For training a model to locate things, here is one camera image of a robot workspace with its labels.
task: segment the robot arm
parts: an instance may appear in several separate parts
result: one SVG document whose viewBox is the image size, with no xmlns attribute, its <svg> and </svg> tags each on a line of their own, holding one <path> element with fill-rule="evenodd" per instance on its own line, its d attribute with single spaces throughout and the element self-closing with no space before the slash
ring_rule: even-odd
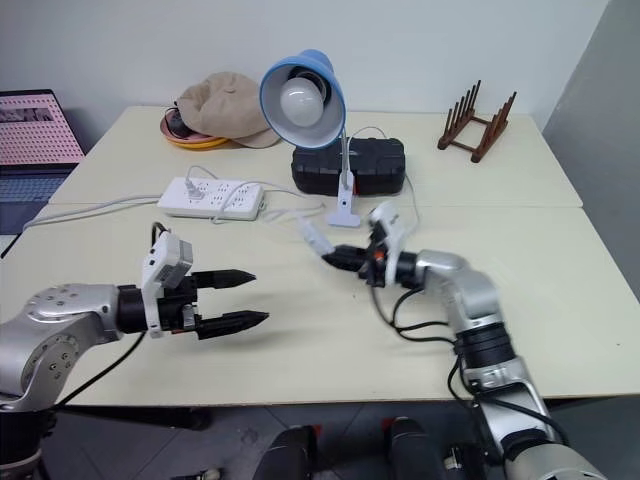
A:
<svg viewBox="0 0 640 480">
<path fill-rule="evenodd" d="M 524 360 L 513 349 L 489 278 L 451 253 L 398 251 L 404 234 L 397 217 L 392 205 L 383 204 L 370 215 L 367 249 L 338 246 L 323 259 L 357 272 L 373 287 L 437 286 L 456 337 L 454 352 L 461 360 L 462 378 L 474 398 L 483 446 L 489 459 L 504 465 L 508 479 L 604 480 L 577 452 L 559 443 L 558 433 L 543 421 L 549 413 Z M 400 231 L 390 235 L 390 229 Z"/>
<path fill-rule="evenodd" d="M 49 410 L 81 355 L 126 333 L 195 332 L 198 339 L 258 325 L 267 313 L 240 311 L 206 319 L 200 288 L 230 288 L 255 280 L 239 270 L 194 272 L 191 245 L 169 231 L 154 242 L 134 285 L 67 284 L 31 297 L 0 325 L 0 477 L 22 478 L 39 461 Z"/>
</svg>

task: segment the laptop screen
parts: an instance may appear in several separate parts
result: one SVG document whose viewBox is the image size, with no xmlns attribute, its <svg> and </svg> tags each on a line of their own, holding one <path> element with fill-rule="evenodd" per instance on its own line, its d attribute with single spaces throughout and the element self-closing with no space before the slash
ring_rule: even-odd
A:
<svg viewBox="0 0 640 480">
<path fill-rule="evenodd" d="M 0 92 L 0 166 L 73 165 L 83 158 L 51 90 Z"/>
</svg>

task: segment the orange plate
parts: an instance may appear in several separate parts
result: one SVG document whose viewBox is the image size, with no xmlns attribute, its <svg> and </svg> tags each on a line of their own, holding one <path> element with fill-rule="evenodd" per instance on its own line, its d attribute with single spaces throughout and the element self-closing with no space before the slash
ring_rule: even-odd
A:
<svg viewBox="0 0 640 480">
<path fill-rule="evenodd" d="M 212 142 L 214 140 L 219 140 L 223 137 L 212 137 L 209 135 L 203 135 L 201 133 L 192 133 L 191 135 L 189 135 L 186 138 L 178 138 L 175 135 L 172 135 L 171 132 L 169 132 L 169 129 L 167 128 L 167 121 L 169 119 L 171 119 L 171 117 L 175 114 L 175 110 L 171 110 L 169 112 L 167 112 L 164 117 L 162 118 L 162 120 L 160 120 L 160 132 L 162 132 L 162 135 L 165 136 L 165 138 L 167 140 L 169 140 L 171 143 L 175 144 L 199 144 L 199 143 L 209 143 Z"/>
<path fill-rule="evenodd" d="M 209 140 L 208 142 L 202 142 L 202 143 L 178 143 L 178 142 L 174 142 L 173 140 L 169 140 L 167 138 L 167 141 L 171 145 L 175 145 L 176 147 L 186 148 L 189 150 L 202 150 L 204 148 L 217 147 L 218 145 L 222 145 L 228 140 L 229 140 L 228 138 L 220 137 L 220 138 L 214 138 L 213 140 Z"/>
</svg>

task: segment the white power strip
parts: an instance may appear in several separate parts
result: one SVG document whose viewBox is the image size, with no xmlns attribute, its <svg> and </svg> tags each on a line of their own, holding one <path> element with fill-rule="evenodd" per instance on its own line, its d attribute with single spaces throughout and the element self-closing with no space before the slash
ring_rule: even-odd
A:
<svg viewBox="0 0 640 480">
<path fill-rule="evenodd" d="M 264 200 L 262 185 L 247 183 L 234 191 L 234 188 L 244 183 L 242 180 L 193 177 L 189 180 L 200 193 L 189 194 L 184 177 L 176 177 L 162 194 L 158 207 L 167 214 L 178 217 L 255 220 L 258 216 Z"/>
</svg>

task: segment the black case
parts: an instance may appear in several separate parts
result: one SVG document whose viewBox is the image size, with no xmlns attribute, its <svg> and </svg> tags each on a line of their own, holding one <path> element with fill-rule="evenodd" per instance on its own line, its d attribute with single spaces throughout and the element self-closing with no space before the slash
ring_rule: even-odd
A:
<svg viewBox="0 0 640 480">
<path fill-rule="evenodd" d="M 398 193 L 404 182 L 404 145 L 396 138 L 354 138 L 351 142 L 351 171 L 358 195 Z M 338 195 L 342 169 L 342 146 L 338 138 L 328 147 L 293 151 L 291 173 L 296 186 L 305 193 Z"/>
</svg>

